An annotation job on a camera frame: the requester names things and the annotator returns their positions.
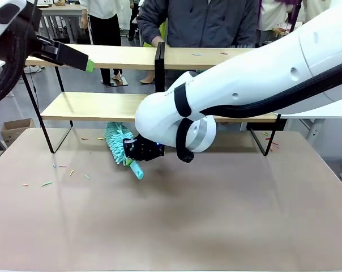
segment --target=black strap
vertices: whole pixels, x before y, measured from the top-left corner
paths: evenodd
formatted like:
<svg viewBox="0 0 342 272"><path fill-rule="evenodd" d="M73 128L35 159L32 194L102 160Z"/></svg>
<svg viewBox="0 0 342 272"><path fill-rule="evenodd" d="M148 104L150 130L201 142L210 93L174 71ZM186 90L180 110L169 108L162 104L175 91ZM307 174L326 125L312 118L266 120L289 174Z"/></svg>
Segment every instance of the black strap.
<svg viewBox="0 0 342 272"><path fill-rule="evenodd" d="M191 115L191 108L186 97L185 83L175 88L174 99L178 114L180 114L182 117Z"/></svg>
<svg viewBox="0 0 342 272"><path fill-rule="evenodd" d="M192 123L188 118L182 119L176 132L176 154L185 163L191 162L194 158L194 153L186 148L186 136Z"/></svg>

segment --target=microfiber duster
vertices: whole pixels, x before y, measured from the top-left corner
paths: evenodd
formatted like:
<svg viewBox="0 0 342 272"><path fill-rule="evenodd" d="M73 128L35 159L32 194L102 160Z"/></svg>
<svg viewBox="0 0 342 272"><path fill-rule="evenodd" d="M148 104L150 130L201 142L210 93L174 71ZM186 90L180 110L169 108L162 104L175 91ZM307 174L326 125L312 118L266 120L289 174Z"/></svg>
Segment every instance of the microfiber duster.
<svg viewBox="0 0 342 272"><path fill-rule="evenodd" d="M137 161L126 157L123 139L133 139L132 132L121 122L109 122L104 130L104 138L117 164L130 166L136 177L141 180L143 171Z"/></svg>

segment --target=white shirt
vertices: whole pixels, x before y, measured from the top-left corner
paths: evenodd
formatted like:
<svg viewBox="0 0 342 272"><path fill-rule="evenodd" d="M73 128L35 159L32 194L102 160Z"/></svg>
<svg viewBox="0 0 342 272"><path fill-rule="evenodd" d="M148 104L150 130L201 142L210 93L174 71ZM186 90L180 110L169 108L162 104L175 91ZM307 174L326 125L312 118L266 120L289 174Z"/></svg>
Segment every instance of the white shirt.
<svg viewBox="0 0 342 272"><path fill-rule="evenodd" d="M266 31L285 22L287 5L274 0L262 0L257 30Z"/></svg>
<svg viewBox="0 0 342 272"><path fill-rule="evenodd" d="M80 0L83 10L88 10L88 14L100 19L109 19L121 10L119 0Z"/></svg>

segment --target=black pants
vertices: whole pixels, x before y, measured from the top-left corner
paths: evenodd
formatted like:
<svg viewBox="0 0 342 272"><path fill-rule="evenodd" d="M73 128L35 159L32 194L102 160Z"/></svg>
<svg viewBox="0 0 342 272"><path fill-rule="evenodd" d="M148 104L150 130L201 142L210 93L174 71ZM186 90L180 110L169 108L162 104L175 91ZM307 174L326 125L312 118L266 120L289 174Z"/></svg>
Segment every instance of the black pants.
<svg viewBox="0 0 342 272"><path fill-rule="evenodd" d="M121 32L119 31L118 16L109 19L99 19L89 16L91 23L92 38L95 45L121 46ZM113 69L114 74L122 74L122 69ZM101 69L103 83L110 83L110 70Z"/></svg>
<svg viewBox="0 0 342 272"><path fill-rule="evenodd" d="M128 36L130 38L133 38L135 36L135 32L137 29L137 24L133 24L132 21L137 17L138 14L138 4L133 4L134 7L132 9L132 15L131 15L131 20L130 20L130 31L128 33Z"/></svg>

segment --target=hand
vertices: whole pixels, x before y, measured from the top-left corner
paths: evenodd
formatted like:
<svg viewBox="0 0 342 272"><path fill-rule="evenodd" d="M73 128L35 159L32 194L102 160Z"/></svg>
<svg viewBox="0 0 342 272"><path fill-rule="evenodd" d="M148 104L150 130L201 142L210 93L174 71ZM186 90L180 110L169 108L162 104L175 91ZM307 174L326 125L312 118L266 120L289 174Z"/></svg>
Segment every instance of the hand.
<svg viewBox="0 0 342 272"><path fill-rule="evenodd" d="M82 16L82 27L83 27L83 29L88 28L88 19L86 16Z"/></svg>

